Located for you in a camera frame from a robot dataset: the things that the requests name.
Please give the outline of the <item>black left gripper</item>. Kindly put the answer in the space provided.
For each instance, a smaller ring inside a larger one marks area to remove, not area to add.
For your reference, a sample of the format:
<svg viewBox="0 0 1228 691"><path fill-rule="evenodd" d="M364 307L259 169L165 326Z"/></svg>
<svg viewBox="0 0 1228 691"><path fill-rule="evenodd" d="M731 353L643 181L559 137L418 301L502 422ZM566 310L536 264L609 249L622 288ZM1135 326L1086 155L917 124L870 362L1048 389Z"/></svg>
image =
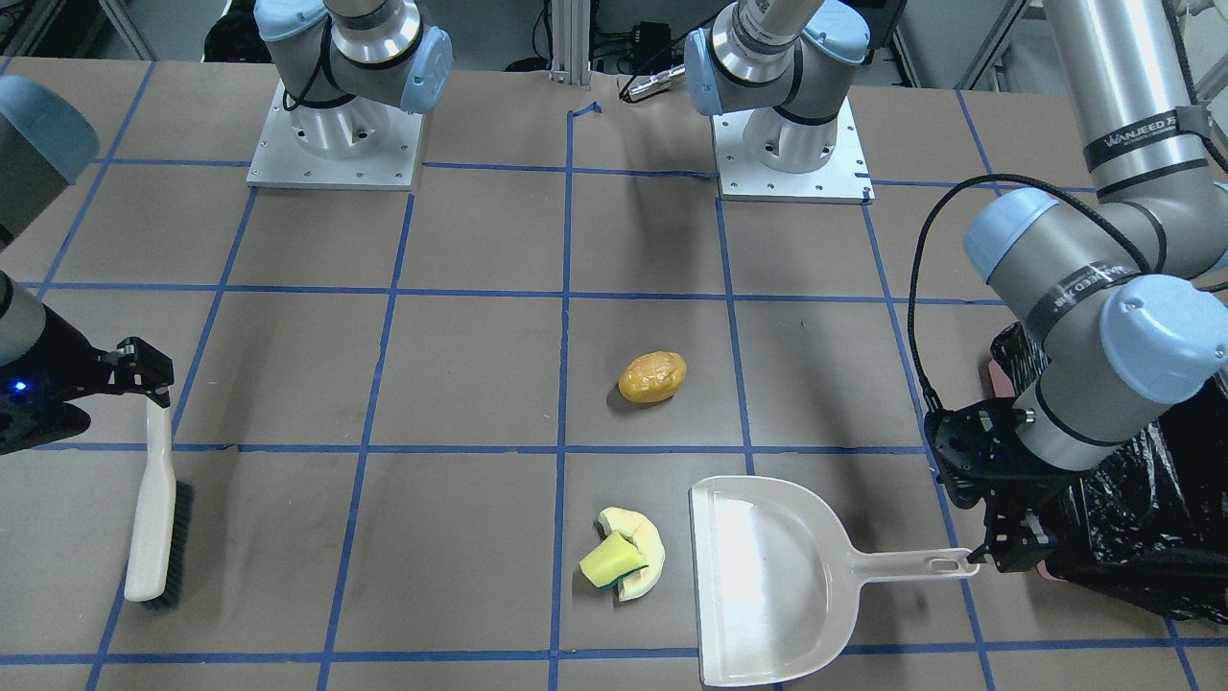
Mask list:
<svg viewBox="0 0 1228 691"><path fill-rule="evenodd" d="M926 442L947 497L964 511L985 508L982 542L966 560L1001 573L1027 572L1056 550L1056 535L1029 524L1027 513L1052 500L1061 469L1027 450L1018 433L1025 423L1008 398L926 412Z"/></svg>

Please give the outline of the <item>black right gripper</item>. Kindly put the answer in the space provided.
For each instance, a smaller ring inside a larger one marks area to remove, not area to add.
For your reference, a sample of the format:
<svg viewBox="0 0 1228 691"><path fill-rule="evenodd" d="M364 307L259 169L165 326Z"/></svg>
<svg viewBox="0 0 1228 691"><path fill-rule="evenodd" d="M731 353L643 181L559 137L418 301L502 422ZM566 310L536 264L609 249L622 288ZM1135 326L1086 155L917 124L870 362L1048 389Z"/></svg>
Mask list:
<svg viewBox="0 0 1228 691"><path fill-rule="evenodd" d="M88 430L91 417L75 399L136 393L168 410L176 365L141 338L113 350L95 349L61 318L48 318L34 346L1 369L1 454L34 449Z"/></svg>

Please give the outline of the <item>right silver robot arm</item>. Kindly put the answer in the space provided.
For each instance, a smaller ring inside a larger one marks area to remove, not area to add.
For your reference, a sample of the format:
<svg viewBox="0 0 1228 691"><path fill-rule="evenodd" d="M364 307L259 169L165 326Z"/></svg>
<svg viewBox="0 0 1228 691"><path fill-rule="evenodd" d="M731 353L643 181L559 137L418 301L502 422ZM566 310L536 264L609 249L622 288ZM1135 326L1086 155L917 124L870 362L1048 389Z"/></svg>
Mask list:
<svg viewBox="0 0 1228 691"><path fill-rule="evenodd" d="M438 104L456 65L451 36L413 1L255 1L253 22L282 83L281 112L307 152L348 157L382 136L391 109ZM98 153L91 124L56 92L2 79L2 245L79 180ZM173 360L140 338L97 349L79 328L2 276L2 450L88 430L84 396L149 396L171 406Z"/></svg>

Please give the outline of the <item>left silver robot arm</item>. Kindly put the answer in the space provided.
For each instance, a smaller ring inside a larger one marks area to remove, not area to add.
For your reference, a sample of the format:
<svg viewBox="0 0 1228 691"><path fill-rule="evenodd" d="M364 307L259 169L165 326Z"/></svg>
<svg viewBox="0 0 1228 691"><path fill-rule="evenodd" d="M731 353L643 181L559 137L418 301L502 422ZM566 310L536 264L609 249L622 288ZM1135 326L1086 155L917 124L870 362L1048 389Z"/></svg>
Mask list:
<svg viewBox="0 0 1228 691"><path fill-rule="evenodd" d="M1226 268L1226 187L1214 183L1210 112L1192 90L1167 1L1049 1L1097 206L1005 172L935 203L927 237L957 193L1012 182L963 241L982 281L1017 315L1047 367L1018 396L949 410L926 376L907 298L907 340L939 481L962 509L986 504L970 563L1030 569L1057 547L1039 509L1226 368L1226 306L1194 284Z"/></svg>

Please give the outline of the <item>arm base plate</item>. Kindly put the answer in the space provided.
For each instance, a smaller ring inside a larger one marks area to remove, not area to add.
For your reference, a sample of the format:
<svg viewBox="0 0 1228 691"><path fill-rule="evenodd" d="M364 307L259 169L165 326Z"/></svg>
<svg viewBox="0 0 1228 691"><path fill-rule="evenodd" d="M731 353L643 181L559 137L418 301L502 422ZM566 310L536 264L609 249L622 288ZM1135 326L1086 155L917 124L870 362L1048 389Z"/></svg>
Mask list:
<svg viewBox="0 0 1228 691"><path fill-rule="evenodd" d="M247 183L321 191L413 191L426 118L355 98L330 109L284 107L271 97Z"/></svg>
<svg viewBox="0 0 1228 691"><path fill-rule="evenodd" d="M876 191L851 102L820 126L772 108L710 118L720 198L728 203L868 204Z"/></svg>

